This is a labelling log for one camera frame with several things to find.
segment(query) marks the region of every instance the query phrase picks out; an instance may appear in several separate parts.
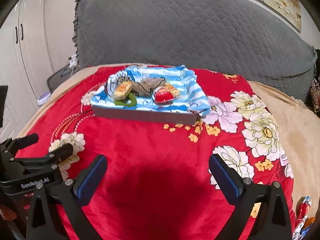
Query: red blanket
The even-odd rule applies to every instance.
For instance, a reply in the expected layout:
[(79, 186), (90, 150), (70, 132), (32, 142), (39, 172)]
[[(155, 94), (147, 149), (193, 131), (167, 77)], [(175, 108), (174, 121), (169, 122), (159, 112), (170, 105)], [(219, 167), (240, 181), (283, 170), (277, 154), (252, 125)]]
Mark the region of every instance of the red blanket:
[[(194, 126), (95, 117), (93, 91), (123, 68), (100, 68), (57, 100), (29, 131), (39, 134), (39, 142), (18, 153), (38, 157), (73, 143), (74, 156), (60, 165), (65, 178), (76, 177), (97, 154), (107, 157), (107, 173), (83, 208), (103, 239), (214, 239), (233, 206), (208, 171), (212, 151), (243, 178), (279, 181), (294, 225), (290, 165), (275, 121), (244, 78), (195, 69), (212, 112)], [(241, 239), (258, 210), (255, 204)], [(70, 238), (77, 239), (60, 214)]]

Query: metal screw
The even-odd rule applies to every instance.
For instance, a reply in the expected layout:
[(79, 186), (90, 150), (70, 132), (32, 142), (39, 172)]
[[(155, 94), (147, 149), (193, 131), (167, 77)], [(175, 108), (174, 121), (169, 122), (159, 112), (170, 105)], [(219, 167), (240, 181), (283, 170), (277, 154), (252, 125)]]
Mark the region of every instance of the metal screw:
[(67, 179), (67, 180), (64, 182), (64, 184), (66, 184), (67, 186), (72, 185), (72, 183), (73, 183), (73, 180), (72, 180), (72, 179)]
[(273, 182), (273, 186), (275, 186), (276, 188), (280, 188), (281, 187), (280, 183), (277, 182), (277, 181)]
[(36, 185), (36, 188), (37, 188), (37, 189), (41, 189), (42, 186), (43, 186), (43, 184), (40, 182), (40, 183), (38, 183), (38, 184)]
[(247, 185), (251, 184), (252, 180), (250, 178), (244, 178), (243, 182)]

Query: orange object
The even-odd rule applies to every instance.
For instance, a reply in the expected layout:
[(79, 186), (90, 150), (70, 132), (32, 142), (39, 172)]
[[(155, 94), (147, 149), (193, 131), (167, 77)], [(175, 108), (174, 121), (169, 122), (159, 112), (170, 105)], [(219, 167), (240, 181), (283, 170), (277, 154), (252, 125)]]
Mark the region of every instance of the orange object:
[(3, 220), (6, 221), (13, 221), (17, 218), (15, 212), (13, 212), (10, 208), (2, 204), (0, 204), (0, 215), (2, 216)]
[(308, 226), (312, 225), (312, 223), (316, 220), (315, 217), (311, 217), (311, 218), (308, 218), (305, 222), (304, 222), (304, 225), (302, 227), (302, 229), (305, 229), (307, 228)]

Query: bread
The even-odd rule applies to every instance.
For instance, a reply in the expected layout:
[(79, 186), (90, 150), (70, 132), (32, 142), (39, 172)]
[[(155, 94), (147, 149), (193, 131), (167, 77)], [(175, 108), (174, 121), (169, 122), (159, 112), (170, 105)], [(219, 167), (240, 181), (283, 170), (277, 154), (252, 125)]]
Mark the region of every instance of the bread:
[(124, 100), (132, 90), (131, 81), (123, 81), (118, 85), (116, 91), (113, 93), (114, 100)]
[(169, 92), (173, 95), (173, 97), (178, 97), (180, 95), (180, 91), (178, 89), (176, 89), (173, 85), (171, 85), (170, 83), (165, 83), (163, 85), (167, 90), (169, 90)]

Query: beige blanket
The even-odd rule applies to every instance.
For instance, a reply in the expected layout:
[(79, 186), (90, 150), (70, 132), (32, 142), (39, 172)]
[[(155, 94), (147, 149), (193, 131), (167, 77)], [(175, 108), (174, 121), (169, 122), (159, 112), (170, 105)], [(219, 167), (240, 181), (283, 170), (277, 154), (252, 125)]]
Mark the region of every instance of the beige blanket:
[[(124, 64), (112, 64), (108, 67)], [(18, 137), (25, 136), (36, 121), (59, 99), (101, 66), (85, 68), (61, 84), (27, 123)], [(320, 197), (320, 120), (303, 104), (277, 89), (258, 82), (249, 81), (254, 93), (267, 105), (276, 119), (280, 140), (290, 161), (293, 175), (293, 206), (307, 195), (313, 198), (308, 216), (315, 216)]]

